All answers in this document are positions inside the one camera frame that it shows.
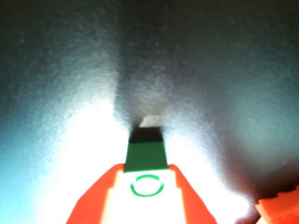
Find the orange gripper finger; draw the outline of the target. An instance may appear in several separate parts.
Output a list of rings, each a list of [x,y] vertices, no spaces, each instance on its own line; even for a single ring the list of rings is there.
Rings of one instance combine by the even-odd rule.
[[[216,219],[208,210],[200,196],[195,192],[180,169],[169,165],[169,169],[175,172],[176,185],[182,191],[185,219],[187,224],[216,224]]]
[[[76,202],[68,224],[99,224],[102,219],[108,189],[115,183],[123,164],[116,164],[105,172]]]

